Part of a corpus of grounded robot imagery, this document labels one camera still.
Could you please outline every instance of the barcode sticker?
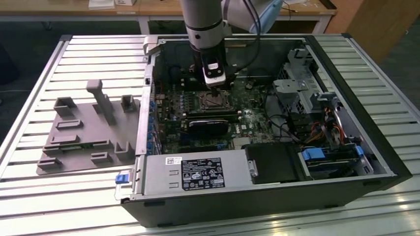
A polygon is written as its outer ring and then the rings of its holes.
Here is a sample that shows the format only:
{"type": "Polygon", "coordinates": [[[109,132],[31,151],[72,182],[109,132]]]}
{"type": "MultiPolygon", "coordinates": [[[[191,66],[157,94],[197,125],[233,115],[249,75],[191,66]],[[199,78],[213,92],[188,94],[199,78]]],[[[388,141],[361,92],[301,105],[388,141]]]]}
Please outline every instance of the barcode sticker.
{"type": "Polygon", "coordinates": [[[181,160],[183,160],[183,157],[180,157],[180,156],[177,156],[177,157],[167,157],[165,164],[167,165],[179,165],[179,164],[181,164],[181,160]]]}
{"type": "Polygon", "coordinates": [[[117,11],[117,14],[133,15],[136,14],[135,11],[117,11]]]}

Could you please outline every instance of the table leg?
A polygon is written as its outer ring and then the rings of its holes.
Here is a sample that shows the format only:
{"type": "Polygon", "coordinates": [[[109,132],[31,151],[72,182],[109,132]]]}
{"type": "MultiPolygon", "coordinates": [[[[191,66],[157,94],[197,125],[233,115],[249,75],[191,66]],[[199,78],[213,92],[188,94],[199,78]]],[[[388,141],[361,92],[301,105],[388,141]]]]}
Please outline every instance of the table leg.
{"type": "Polygon", "coordinates": [[[44,30],[52,30],[51,21],[41,21],[41,26],[44,27],[44,30]]]}
{"type": "Polygon", "coordinates": [[[149,16],[139,16],[137,21],[139,21],[139,25],[140,25],[141,34],[151,34],[149,16]]]}
{"type": "Polygon", "coordinates": [[[320,20],[316,22],[312,33],[321,34],[325,32],[329,20],[332,16],[321,16],[320,20]]]}

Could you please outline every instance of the power supply label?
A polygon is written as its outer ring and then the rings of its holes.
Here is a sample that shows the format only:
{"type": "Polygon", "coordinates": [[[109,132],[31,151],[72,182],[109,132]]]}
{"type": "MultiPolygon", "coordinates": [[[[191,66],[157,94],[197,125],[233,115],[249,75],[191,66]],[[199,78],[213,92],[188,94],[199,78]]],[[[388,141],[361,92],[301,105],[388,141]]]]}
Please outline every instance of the power supply label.
{"type": "Polygon", "coordinates": [[[183,189],[200,190],[224,188],[224,175],[220,158],[183,160],[183,189]]]}

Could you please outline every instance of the cable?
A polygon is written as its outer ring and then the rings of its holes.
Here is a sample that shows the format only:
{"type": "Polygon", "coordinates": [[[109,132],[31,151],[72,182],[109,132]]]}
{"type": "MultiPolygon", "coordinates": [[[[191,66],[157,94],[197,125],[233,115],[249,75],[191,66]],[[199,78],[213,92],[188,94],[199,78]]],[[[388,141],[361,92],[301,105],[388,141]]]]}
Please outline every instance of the cable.
{"type": "Polygon", "coordinates": [[[243,3],[244,3],[244,5],[245,5],[247,10],[248,10],[248,13],[249,13],[249,15],[251,15],[251,17],[252,17],[253,24],[256,25],[256,39],[255,39],[255,41],[253,41],[253,42],[256,43],[256,52],[255,52],[253,58],[248,61],[248,63],[247,63],[245,65],[243,65],[241,67],[239,67],[239,68],[236,69],[236,72],[239,72],[239,71],[241,71],[243,69],[245,69],[245,68],[253,63],[253,61],[255,61],[256,58],[257,58],[259,52],[260,52],[260,36],[261,36],[261,22],[260,22],[260,17],[259,17],[259,15],[257,15],[255,6],[253,6],[253,4],[251,3],[251,1],[247,2],[247,0],[243,0],[243,3]],[[253,17],[253,13],[252,13],[252,11],[251,11],[249,5],[251,5],[251,7],[252,7],[252,10],[253,10],[256,19],[255,19],[255,17],[253,17]]]}
{"type": "Polygon", "coordinates": [[[284,3],[288,5],[288,11],[289,11],[289,21],[292,20],[292,10],[291,10],[291,5],[284,1],[284,3]]]}
{"type": "Polygon", "coordinates": [[[303,142],[303,141],[299,139],[299,137],[296,137],[296,135],[295,135],[291,131],[288,131],[285,128],[281,127],[281,125],[277,125],[277,124],[272,121],[271,117],[269,117],[268,114],[267,114],[265,105],[267,105],[267,97],[268,97],[269,86],[271,86],[271,85],[267,86],[267,92],[265,92],[264,102],[263,102],[264,115],[265,115],[265,117],[267,117],[267,120],[271,122],[271,124],[272,124],[273,126],[276,126],[276,127],[280,129],[280,132],[285,132],[285,133],[289,135],[289,138],[292,138],[295,142],[297,142],[299,144],[307,145],[307,143],[303,142]]]}

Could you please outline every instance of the aluminum extrusion platform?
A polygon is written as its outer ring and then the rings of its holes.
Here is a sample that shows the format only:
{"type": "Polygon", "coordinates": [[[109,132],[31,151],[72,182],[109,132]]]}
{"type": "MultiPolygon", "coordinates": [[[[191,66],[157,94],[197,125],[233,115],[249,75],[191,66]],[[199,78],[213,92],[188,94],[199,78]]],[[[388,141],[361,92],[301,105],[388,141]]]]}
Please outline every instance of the aluminum extrusion platform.
{"type": "MultiPolygon", "coordinates": [[[[93,102],[88,79],[111,100],[144,86],[143,35],[63,38],[0,147],[1,235],[412,235],[420,230],[420,113],[352,38],[316,35],[333,64],[413,177],[344,207],[144,228],[119,205],[115,176],[131,166],[39,176],[36,162],[56,115],[57,97],[93,102]]],[[[325,86],[332,90],[328,81],[325,86]]],[[[121,194],[129,189],[121,188],[121,194]]]]}

